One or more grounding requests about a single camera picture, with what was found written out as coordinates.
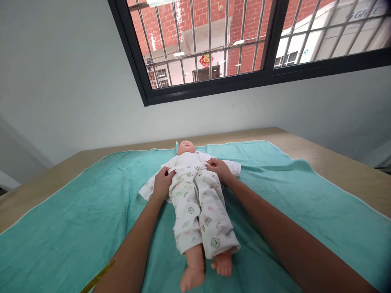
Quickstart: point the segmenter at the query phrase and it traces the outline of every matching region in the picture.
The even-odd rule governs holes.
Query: window
[[[285,66],[295,64],[297,53],[298,53],[298,51],[293,52],[293,53],[287,52],[287,58],[285,58],[285,60],[288,60],[288,61],[285,62]],[[276,58],[276,61],[274,62],[274,68],[282,66],[282,59],[283,59],[283,57]]]
[[[158,74],[159,87],[168,87],[169,84],[168,84],[166,69],[165,68],[159,69],[157,71],[157,74]]]
[[[391,64],[383,0],[108,0],[144,105]]]

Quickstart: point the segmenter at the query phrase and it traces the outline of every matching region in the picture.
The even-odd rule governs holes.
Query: yellow measuring tape
[[[99,282],[99,280],[113,267],[113,265],[116,263],[115,258],[109,262],[109,264],[99,273],[91,282],[88,283],[88,285],[80,292],[80,293],[88,293],[96,284]]]

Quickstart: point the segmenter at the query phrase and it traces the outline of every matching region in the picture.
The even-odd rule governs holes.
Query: person's left hand
[[[168,194],[172,178],[175,175],[175,171],[168,174],[169,167],[163,167],[155,176],[155,187],[152,197],[157,197],[164,201]]]

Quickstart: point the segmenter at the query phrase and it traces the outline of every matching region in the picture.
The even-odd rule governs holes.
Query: animal print pajamas
[[[176,168],[169,196],[175,208],[174,235],[181,254],[202,243],[207,259],[240,248],[225,209],[217,174],[204,164]]]

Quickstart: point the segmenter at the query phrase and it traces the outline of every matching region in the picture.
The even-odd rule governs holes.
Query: table
[[[172,149],[175,141],[182,140],[190,140],[195,146],[267,140],[291,158],[307,160],[324,178],[391,218],[391,176],[278,127],[271,127],[81,151],[0,197],[0,233],[106,155],[128,150]]]

